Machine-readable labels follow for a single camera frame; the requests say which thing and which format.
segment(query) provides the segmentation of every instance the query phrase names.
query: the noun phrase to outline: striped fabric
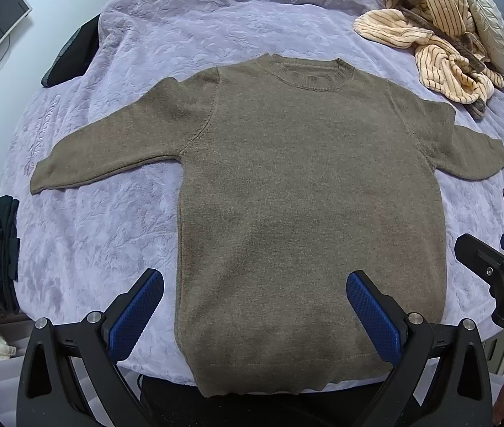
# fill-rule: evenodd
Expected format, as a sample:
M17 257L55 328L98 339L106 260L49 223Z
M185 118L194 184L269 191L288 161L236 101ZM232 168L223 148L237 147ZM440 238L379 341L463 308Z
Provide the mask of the striped fabric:
M433 31L419 27L394 9L400 0L386 0L387 9L369 11L354 22L354 30L364 38L394 48L415 48L420 82L452 101L472 104L486 102L494 87L503 88L500 74L485 69L473 73L469 60ZM487 51L475 33L475 24L466 0L420 0L415 11L446 35L458 40L469 34L472 52L481 61L488 61Z

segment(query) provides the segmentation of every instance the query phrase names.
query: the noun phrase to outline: knit sweater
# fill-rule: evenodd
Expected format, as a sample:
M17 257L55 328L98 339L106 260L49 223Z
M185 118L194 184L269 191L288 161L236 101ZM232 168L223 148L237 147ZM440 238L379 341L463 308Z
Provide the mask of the knit sweater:
M388 369L346 300L350 272L442 317L434 171L481 180L504 167L500 140L454 118L341 59L266 54L163 79L63 138L31 192L180 161L175 332L199 389L320 390Z

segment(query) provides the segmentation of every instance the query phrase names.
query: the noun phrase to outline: dark green clothing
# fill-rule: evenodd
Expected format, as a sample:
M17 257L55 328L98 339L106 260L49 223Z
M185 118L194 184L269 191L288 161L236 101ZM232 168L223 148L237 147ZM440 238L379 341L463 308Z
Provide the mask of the dark green clothing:
M11 196L0 197L0 309L7 313L17 313L18 301L15 285L18 271L17 238L18 200Z

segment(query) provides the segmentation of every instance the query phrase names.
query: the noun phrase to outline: pillow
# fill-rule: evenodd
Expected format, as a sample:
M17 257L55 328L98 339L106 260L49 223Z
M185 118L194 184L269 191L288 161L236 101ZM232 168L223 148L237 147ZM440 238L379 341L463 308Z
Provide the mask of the pillow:
M504 21L493 0L467 0L477 33L495 68L504 74Z

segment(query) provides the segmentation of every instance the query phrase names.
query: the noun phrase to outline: crew neckline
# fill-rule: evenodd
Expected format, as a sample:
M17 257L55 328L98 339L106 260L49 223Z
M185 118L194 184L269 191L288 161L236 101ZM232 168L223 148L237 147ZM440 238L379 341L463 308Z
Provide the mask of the crew neckline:
M281 81L307 90L336 90L350 80L354 73L354 67L340 58L333 61L314 61L266 53L257 58L256 62ZM291 70L289 66L317 67L330 72L328 74L301 74Z

